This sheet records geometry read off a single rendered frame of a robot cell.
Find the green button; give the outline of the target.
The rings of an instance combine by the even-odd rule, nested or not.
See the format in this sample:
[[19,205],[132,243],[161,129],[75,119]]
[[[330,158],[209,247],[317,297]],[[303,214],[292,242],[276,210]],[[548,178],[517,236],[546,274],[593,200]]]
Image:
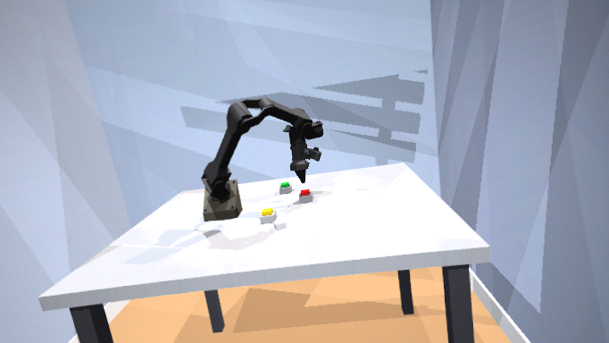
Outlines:
[[280,184],[279,187],[279,194],[288,194],[292,192],[292,186],[291,184],[289,184],[289,182],[283,182]]

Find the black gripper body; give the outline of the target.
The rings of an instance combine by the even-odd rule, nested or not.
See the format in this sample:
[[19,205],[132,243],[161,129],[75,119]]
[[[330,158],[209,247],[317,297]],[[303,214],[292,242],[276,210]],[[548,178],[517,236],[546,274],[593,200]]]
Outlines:
[[291,171],[299,171],[308,169],[308,162],[304,159],[304,150],[306,142],[298,144],[290,144],[292,152],[292,163],[290,164]]

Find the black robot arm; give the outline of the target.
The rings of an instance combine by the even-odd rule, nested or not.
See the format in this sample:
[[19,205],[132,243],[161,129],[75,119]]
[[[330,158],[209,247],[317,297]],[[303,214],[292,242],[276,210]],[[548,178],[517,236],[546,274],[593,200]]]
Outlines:
[[[253,116],[247,108],[260,108],[258,115]],[[320,138],[323,136],[321,121],[313,122],[303,109],[290,109],[284,105],[271,101],[267,97],[259,99],[245,99],[229,107],[227,115],[228,128],[221,142],[214,161],[208,163],[201,177],[202,182],[213,197],[213,201],[229,199],[231,170],[229,163],[238,146],[241,136],[252,127],[259,125],[267,116],[289,122],[283,132],[288,132],[290,144],[305,142],[305,139]],[[304,149],[304,159],[320,161],[321,151],[318,147]]]

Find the red button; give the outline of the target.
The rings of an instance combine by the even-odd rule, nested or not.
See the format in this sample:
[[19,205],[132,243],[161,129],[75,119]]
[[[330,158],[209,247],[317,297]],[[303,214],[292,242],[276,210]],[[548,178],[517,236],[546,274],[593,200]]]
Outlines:
[[307,202],[312,202],[312,201],[313,201],[312,191],[310,192],[309,189],[301,190],[301,193],[299,193],[299,202],[307,203]]

